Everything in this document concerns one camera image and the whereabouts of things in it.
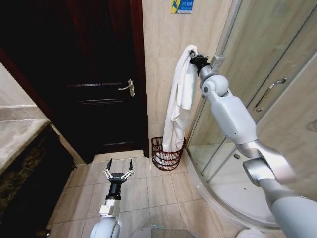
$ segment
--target blue sign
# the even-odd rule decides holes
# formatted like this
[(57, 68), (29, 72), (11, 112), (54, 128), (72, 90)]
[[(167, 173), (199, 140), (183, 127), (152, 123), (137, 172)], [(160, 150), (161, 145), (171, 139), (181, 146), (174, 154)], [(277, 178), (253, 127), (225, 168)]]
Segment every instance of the blue sign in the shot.
[(171, 0), (171, 13), (192, 13), (194, 0)]

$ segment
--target door lever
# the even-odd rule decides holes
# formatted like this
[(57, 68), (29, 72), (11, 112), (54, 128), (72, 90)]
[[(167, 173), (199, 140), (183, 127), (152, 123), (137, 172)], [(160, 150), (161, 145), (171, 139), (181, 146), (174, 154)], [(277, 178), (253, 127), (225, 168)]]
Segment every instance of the door lever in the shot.
[(119, 91), (123, 91), (123, 90), (127, 90), (127, 89), (130, 89), (130, 95), (131, 95), (131, 97), (134, 97), (135, 92), (134, 92), (133, 80), (129, 79), (128, 86), (126, 86), (125, 88), (118, 88)]
[(274, 83), (272, 83), (264, 92), (264, 94), (262, 95), (262, 97), (260, 98), (260, 100), (258, 101), (258, 103), (254, 106), (253, 111), (259, 113), (263, 110), (263, 108), (259, 108), (258, 106), (263, 102), (264, 98), (267, 97), (268, 93), (272, 90), (272, 88), (274, 88), (276, 85), (278, 84), (284, 84), (286, 82), (287, 78), (283, 78), (280, 79)]

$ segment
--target shower door handle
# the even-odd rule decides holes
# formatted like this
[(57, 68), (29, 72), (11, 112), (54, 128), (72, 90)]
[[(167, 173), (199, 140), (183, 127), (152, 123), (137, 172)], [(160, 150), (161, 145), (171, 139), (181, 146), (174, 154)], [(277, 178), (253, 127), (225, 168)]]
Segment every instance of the shower door handle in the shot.
[(275, 81), (274, 83), (272, 83), (267, 89), (266, 91), (263, 93), (262, 97), (260, 98), (260, 100), (258, 101), (258, 103), (254, 106), (253, 111), (259, 113), (263, 110), (263, 108), (259, 108), (259, 105), (263, 102), (264, 98), (267, 97), (267, 95), (269, 94), (269, 92), (272, 90), (272, 88), (274, 88), (276, 85), (278, 84), (284, 84), (286, 82), (287, 78), (283, 78), (280, 79), (278, 81)]

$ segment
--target door threshold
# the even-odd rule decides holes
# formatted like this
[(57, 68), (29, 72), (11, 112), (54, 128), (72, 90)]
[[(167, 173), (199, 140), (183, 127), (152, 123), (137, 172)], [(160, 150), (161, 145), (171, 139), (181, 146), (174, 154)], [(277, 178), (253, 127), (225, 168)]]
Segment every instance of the door threshold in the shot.
[(108, 161), (111, 158), (113, 160), (122, 160), (122, 159), (129, 159), (129, 158), (135, 158), (135, 157), (144, 157), (143, 150), (131, 150), (131, 151), (98, 154), (98, 155), (95, 155), (94, 162)]

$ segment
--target shower enclosure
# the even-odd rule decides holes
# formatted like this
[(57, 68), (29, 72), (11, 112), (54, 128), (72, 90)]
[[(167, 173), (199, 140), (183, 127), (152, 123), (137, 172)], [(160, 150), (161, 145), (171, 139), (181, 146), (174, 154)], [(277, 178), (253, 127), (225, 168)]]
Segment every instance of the shower enclosure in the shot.
[[(315, 200), (316, 3), (233, 1), (217, 49), (226, 57), (219, 73), (227, 77), (230, 90), (256, 121), (259, 139), (280, 151), (297, 173), (298, 181), (289, 187)], [(202, 99), (200, 105), (187, 152), (211, 196), (248, 224), (278, 228), (263, 191), (242, 168), (247, 158), (225, 139), (210, 104)]]

